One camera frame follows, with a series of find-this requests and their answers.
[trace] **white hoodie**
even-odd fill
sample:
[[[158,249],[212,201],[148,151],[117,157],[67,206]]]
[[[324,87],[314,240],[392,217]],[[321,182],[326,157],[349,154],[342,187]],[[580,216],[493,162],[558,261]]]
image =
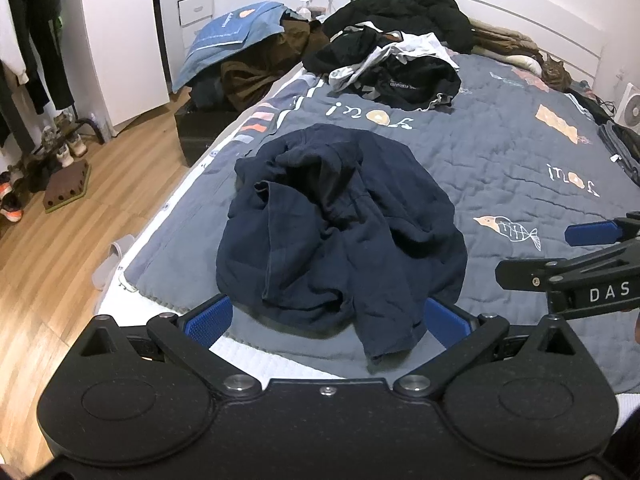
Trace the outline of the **white hoodie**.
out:
[[[18,77],[21,85],[29,80],[15,35],[9,0],[0,0],[0,60]]]

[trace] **black jacket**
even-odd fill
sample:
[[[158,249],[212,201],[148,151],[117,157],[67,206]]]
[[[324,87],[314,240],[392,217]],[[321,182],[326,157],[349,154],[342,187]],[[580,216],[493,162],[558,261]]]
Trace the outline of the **black jacket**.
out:
[[[475,44],[471,24],[455,0],[355,0],[329,16],[322,25],[331,38],[347,25],[373,22],[384,32],[435,33],[457,52],[468,54]]]
[[[430,296],[454,302],[466,248],[454,207],[407,146],[315,124],[236,162],[220,291],[287,326],[354,322],[369,358],[411,349]]]
[[[388,37],[369,27],[350,30],[316,52],[307,54],[302,65],[317,75],[329,74],[337,68],[363,62],[376,46],[391,43]],[[389,56],[366,69],[351,89],[357,94],[378,91],[376,102],[393,108],[415,110],[430,108],[432,102],[450,105],[460,90],[460,78],[446,61],[435,56],[422,56],[407,63]]]

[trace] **wooden floor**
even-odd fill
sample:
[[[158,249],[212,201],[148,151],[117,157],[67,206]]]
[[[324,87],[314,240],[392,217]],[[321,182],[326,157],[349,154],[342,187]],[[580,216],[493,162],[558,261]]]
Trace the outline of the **wooden floor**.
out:
[[[137,235],[186,173],[173,112],[138,118],[112,142],[87,142],[87,195],[50,214],[42,193],[19,224],[0,217],[0,454],[27,474],[50,459],[37,400],[92,316],[91,275],[109,243]]]

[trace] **black pants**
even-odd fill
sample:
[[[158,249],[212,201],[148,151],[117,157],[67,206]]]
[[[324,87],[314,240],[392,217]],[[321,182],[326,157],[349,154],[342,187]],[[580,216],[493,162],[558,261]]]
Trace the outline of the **black pants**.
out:
[[[44,106],[49,102],[49,96],[42,85],[42,81],[40,81],[38,62],[36,61],[36,57],[31,49],[31,43],[29,42],[26,10],[22,0],[9,0],[9,6],[11,8],[12,19],[14,20],[15,35],[18,39],[20,53],[27,67],[29,81],[26,84],[26,89],[29,97],[31,97],[31,101],[33,101],[36,113],[39,115],[44,112]]]
[[[0,112],[0,148],[4,146],[7,137],[13,133],[22,152],[31,153],[36,145],[11,98],[11,89],[6,83],[2,68],[0,68]]]
[[[56,108],[62,110],[71,106],[74,98],[66,80],[62,55],[58,51],[53,36],[52,24],[60,14],[60,0],[23,0],[23,2],[26,9],[26,27],[40,55],[49,95]]]
[[[71,106],[74,98],[66,80],[65,66],[58,52],[50,24],[51,22],[44,20],[32,20],[29,23],[29,31],[33,44],[40,54],[44,80],[47,82],[53,104],[56,105],[57,110],[62,110]]]

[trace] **metal bolt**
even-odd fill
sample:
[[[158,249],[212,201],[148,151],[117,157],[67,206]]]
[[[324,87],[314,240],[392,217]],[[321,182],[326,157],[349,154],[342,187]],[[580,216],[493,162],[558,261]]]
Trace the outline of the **metal bolt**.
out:
[[[256,379],[245,374],[229,375],[223,384],[233,392],[245,392],[255,386]]]
[[[320,387],[320,395],[324,395],[325,397],[333,397],[337,391],[338,388],[336,388],[335,386]]]
[[[398,384],[408,392],[423,392],[431,386],[431,381],[424,375],[405,375],[400,378]]]

